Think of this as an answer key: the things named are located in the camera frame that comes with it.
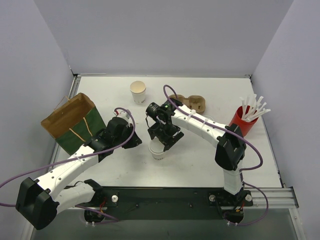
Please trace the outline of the white paper coffee cup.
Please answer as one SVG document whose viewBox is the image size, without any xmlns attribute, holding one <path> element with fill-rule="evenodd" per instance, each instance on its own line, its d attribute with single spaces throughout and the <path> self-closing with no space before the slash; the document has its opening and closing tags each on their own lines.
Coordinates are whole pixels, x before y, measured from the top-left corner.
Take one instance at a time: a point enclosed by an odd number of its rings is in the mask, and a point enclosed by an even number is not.
<svg viewBox="0 0 320 240">
<path fill-rule="evenodd" d="M 148 149 L 155 160 L 162 160 L 166 156 L 164 151 L 165 146 L 159 141 L 158 138 L 154 138 L 150 141 Z"/>
</svg>

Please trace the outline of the brown green paper bag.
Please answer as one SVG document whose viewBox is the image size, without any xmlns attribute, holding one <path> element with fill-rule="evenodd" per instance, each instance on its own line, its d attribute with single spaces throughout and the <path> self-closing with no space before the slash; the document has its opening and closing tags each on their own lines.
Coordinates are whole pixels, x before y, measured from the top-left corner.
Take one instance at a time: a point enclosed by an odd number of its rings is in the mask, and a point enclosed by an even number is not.
<svg viewBox="0 0 320 240">
<path fill-rule="evenodd" d="M 94 102 L 84 93 L 68 98 L 41 121 L 41 126 L 69 155 L 106 127 Z"/>
</svg>

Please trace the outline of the white plastic cup lid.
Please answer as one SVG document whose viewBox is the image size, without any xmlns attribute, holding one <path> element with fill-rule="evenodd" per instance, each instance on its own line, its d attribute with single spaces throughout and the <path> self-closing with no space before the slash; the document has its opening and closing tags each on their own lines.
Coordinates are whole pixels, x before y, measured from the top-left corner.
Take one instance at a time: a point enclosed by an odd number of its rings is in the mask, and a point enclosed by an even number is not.
<svg viewBox="0 0 320 240">
<path fill-rule="evenodd" d="M 148 147 L 149 151 L 153 154 L 162 154 L 165 148 L 165 146 L 157 138 L 151 140 Z"/>
</svg>

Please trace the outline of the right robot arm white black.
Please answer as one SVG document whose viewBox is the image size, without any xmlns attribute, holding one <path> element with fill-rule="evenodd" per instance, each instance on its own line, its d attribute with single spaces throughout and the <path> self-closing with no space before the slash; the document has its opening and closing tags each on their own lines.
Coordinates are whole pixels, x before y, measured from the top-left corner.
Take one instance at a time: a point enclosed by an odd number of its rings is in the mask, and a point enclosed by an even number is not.
<svg viewBox="0 0 320 240">
<path fill-rule="evenodd" d="M 214 122 L 174 98 L 162 105 L 152 102 L 145 113 L 155 122 L 147 130 L 150 136 L 148 148 L 154 159 L 163 159 L 166 151 L 184 136 L 181 129 L 186 129 L 216 149 L 214 160 L 223 169 L 223 189 L 232 195 L 242 190 L 240 168 L 246 144 L 237 137 L 242 135 L 237 125 Z"/>
</svg>

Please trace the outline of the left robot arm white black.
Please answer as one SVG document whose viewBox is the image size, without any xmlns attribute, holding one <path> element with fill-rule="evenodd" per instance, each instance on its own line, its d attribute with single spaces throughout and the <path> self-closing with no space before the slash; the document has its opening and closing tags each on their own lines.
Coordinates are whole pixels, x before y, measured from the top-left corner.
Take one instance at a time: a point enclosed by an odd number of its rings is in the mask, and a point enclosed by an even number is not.
<svg viewBox="0 0 320 240">
<path fill-rule="evenodd" d="M 37 230 L 47 227 L 58 213 L 82 203 L 96 206 L 103 199 L 102 187 L 93 180 L 66 188 L 87 169 L 97 165 L 118 148 L 130 149 L 142 144 L 135 132 L 135 120 L 129 113 L 113 117 L 68 159 L 36 179 L 26 178 L 19 187 L 16 210 Z"/>
</svg>

